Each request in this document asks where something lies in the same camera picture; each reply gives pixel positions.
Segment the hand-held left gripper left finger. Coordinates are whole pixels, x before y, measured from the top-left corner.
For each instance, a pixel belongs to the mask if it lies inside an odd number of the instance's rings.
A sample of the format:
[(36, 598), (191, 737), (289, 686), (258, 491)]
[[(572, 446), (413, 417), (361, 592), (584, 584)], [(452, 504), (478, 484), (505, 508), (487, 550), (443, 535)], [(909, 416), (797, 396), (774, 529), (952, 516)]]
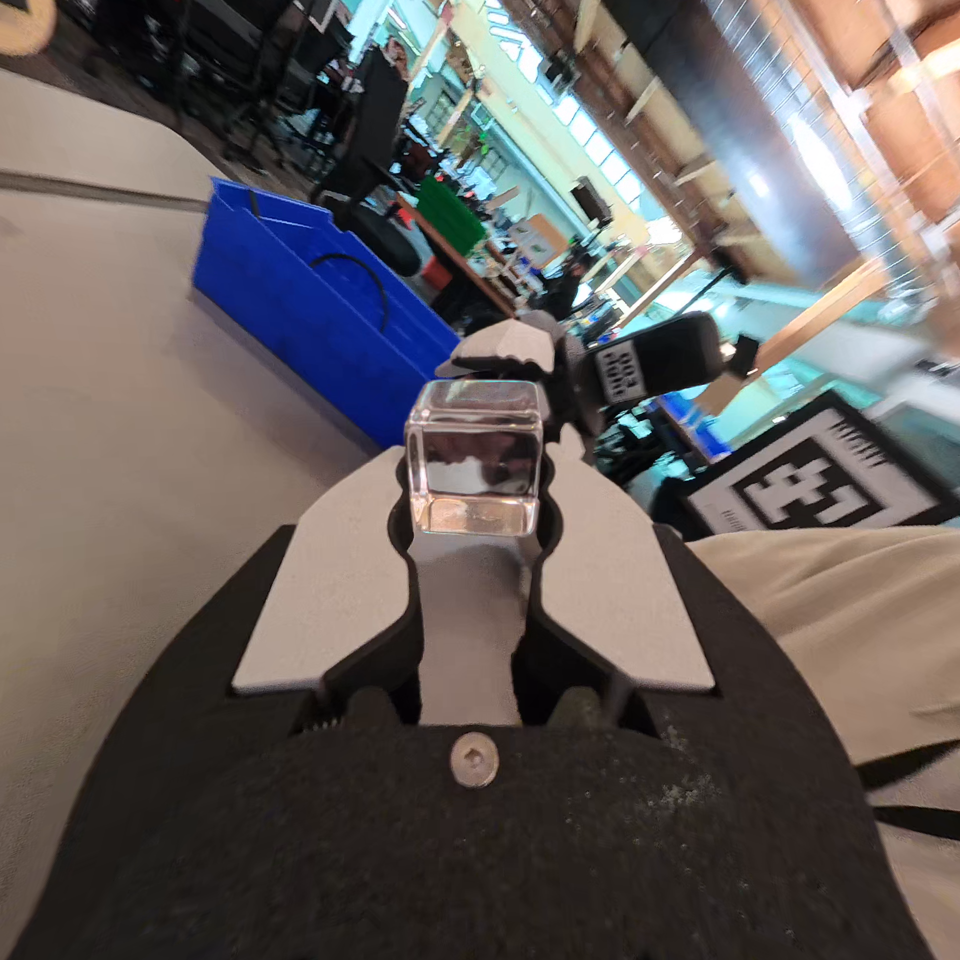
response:
[(397, 690), (418, 673), (423, 615), (403, 450), (393, 446), (302, 515), (232, 679), (238, 694)]

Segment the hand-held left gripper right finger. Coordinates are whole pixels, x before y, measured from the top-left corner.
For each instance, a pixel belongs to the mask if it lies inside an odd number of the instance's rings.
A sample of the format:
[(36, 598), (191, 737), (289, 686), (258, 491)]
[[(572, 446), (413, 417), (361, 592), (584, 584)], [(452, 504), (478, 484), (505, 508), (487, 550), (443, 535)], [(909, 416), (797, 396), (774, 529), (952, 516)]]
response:
[(655, 524), (585, 456), (577, 431), (544, 450), (516, 670), (549, 692), (714, 691)]

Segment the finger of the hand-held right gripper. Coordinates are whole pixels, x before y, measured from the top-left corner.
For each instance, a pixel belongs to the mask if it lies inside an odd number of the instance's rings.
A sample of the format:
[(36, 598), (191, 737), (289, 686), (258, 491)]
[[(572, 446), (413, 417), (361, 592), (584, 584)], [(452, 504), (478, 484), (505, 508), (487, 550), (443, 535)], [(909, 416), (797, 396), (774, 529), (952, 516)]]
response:
[(510, 358), (464, 357), (444, 361), (435, 369), (436, 379), (524, 381), (525, 366)]
[(564, 326), (553, 318), (507, 318), (463, 337), (452, 359), (510, 358), (525, 366), (526, 378), (545, 378), (555, 372), (564, 339)]

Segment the clear acrylic cube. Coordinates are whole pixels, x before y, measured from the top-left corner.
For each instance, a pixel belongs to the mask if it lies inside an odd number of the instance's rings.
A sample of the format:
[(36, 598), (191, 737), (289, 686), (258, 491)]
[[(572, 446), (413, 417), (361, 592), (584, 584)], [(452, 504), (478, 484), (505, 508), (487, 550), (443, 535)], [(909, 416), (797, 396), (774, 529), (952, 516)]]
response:
[(415, 532), (509, 539), (534, 533), (545, 448), (535, 383), (429, 382), (407, 418), (404, 441)]

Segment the grey desk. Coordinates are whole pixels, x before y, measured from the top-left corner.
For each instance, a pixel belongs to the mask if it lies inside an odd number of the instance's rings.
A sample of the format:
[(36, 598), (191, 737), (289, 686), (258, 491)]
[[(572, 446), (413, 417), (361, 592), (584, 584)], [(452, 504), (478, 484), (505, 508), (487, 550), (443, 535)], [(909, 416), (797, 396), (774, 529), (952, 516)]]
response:
[(208, 299), (216, 168), (2, 70), (2, 958), (84, 778), (171, 639), (380, 452)]

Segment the green crate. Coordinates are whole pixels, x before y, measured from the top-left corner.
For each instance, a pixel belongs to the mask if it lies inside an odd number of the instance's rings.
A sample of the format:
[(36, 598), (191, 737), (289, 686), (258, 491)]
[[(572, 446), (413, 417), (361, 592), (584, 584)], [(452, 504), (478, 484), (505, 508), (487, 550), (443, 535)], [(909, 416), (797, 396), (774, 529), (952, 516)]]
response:
[(427, 175), (414, 195), (415, 209), (461, 257), (485, 242), (484, 222), (458, 195), (448, 178)]

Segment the blue plastic bin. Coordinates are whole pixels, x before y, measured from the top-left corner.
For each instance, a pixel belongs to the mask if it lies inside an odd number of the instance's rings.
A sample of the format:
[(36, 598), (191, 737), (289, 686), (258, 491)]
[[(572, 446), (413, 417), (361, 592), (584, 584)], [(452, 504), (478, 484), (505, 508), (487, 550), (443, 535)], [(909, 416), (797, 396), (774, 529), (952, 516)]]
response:
[(330, 211), (215, 177), (192, 282), (381, 448), (458, 342)]

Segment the black and white marker board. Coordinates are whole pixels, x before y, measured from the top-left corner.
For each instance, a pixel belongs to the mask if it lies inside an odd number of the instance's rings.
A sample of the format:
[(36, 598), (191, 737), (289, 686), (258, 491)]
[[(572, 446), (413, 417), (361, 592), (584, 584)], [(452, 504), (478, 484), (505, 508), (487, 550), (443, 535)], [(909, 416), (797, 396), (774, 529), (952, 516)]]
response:
[(687, 541), (740, 532), (882, 530), (958, 520), (958, 494), (829, 390), (692, 479), (664, 481), (649, 510)]

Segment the person's beige trousers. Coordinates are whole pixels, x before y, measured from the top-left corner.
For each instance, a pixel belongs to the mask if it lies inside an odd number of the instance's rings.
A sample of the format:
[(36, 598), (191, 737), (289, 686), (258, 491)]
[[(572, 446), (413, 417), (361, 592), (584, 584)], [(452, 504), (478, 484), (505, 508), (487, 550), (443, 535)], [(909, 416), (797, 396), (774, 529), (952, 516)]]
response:
[(721, 534), (689, 547), (818, 699), (931, 954), (958, 958), (958, 529)]

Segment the black office chair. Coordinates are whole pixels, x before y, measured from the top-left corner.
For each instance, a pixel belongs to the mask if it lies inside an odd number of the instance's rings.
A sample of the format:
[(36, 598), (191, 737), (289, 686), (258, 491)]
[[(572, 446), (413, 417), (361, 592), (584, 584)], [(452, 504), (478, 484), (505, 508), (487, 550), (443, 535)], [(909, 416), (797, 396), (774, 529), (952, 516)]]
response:
[(311, 191), (309, 203), (328, 210), (339, 230), (354, 234), (407, 280), (421, 270), (422, 258), (398, 224), (396, 205), (380, 211), (369, 200), (380, 187), (402, 191), (390, 168), (408, 84), (379, 47), (366, 52), (357, 72), (362, 91), (345, 145)]

